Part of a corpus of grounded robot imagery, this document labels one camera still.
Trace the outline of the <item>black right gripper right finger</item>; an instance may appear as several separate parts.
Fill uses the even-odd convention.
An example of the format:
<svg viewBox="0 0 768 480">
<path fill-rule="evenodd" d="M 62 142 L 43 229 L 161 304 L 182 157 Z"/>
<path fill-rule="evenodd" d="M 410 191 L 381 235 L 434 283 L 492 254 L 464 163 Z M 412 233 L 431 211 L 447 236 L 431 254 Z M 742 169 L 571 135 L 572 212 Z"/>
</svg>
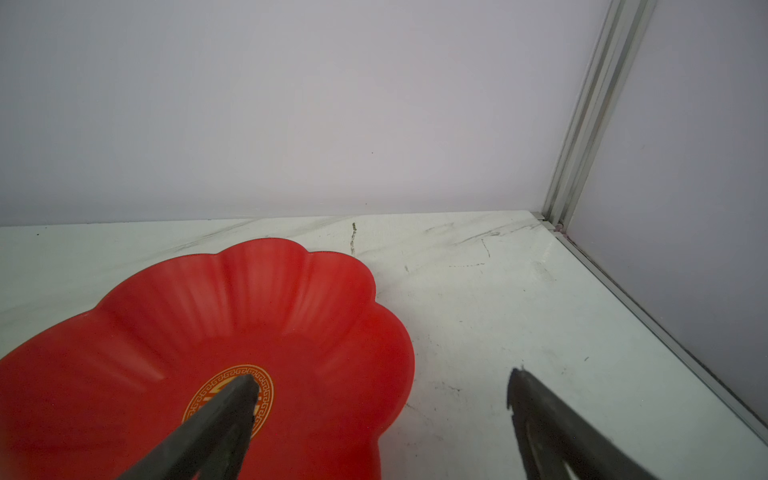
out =
<svg viewBox="0 0 768 480">
<path fill-rule="evenodd" d="M 506 401 L 527 478 L 654 477 L 532 373 L 511 371 Z"/>
</svg>

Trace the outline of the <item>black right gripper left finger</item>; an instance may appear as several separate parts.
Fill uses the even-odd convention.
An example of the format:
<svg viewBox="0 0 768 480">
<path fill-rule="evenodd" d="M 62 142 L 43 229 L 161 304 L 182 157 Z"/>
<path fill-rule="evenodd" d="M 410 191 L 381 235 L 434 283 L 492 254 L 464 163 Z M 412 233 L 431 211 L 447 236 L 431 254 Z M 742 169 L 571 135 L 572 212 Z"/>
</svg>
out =
<svg viewBox="0 0 768 480">
<path fill-rule="evenodd" d="M 249 447 L 258 394 L 252 376 L 234 378 L 120 477 L 236 479 Z"/>
</svg>

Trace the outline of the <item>red flower-shaped fruit bowl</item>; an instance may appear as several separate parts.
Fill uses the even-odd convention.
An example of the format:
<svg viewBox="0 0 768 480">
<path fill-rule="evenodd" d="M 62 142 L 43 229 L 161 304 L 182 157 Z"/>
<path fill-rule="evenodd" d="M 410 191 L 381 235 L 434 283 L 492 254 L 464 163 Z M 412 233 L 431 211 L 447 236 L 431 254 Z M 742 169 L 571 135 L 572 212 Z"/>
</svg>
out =
<svg viewBox="0 0 768 480">
<path fill-rule="evenodd" d="M 242 478 L 378 479 L 414 370 L 349 255 L 271 238 L 174 258 L 2 359 L 1 475 L 114 479 L 249 375 Z"/>
</svg>

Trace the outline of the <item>aluminium frame post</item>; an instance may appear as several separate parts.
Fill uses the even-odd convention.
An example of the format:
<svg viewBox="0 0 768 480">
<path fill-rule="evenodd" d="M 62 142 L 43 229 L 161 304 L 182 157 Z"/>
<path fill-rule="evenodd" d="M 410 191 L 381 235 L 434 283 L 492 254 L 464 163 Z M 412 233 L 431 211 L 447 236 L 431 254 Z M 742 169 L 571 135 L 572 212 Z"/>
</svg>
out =
<svg viewBox="0 0 768 480">
<path fill-rule="evenodd" d="M 649 0 L 609 3 L 542 210 L 557 231 L 573 217 L 655 7 Z"/>
</svg>

